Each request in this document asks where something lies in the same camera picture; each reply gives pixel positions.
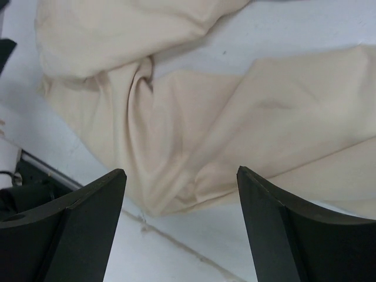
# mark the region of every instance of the crumpled fabric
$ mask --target crumpled fabric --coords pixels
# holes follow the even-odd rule
[[[376,218],[376,48],[259,59],[245,76],[150,56],[205,36],[248,0],[39,0],[47,101],[126,194],[159,216],[239,200],[247,166],[307,200]]]

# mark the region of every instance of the beige cloth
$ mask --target beige cloth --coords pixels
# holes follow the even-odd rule
[[[150,81],[148,56],[205,36],[247,3],[40,0],[45,96],[108,168],[126,170],[127,195],[149,214],[239,200],[242,165],[375,217],[375,48],[262,59],[244,77]]]

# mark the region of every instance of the white table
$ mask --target white table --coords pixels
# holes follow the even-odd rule
[[[0,78],[0,129],[86,184],[107,170],[38,94],[35,7],[36,0],[13,0],[5,12],[3,37],[19,45]],[[244,73],[264,56],[375,44],[375,31],[374,0],[258,2],[222,19],[207,38],[158,54],[155,73]],[[240,205],[151,219],[126,199],[124,210],[105,281],[257,281]]]

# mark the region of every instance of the cloth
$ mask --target cloth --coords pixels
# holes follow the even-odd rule
[[[242,165],[376,218],[374,47],[260,59],[244,77],[151,79],[151,55],[248,2],[39,0],[45,97],[99,160],[126,170],[127,195],[151,215],[238,201]]]

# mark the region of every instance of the folded cloth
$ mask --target folded cloth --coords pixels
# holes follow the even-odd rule
[[[376,218],[354,198],[360,189],[370,200],[376,181],[376,48],[260,59],[244,77],[150,79],[150,55],[247,3],[39,0],[45,97],[99,160],[126,170],[127,195],[151,215],[238,201],[242,165]]]

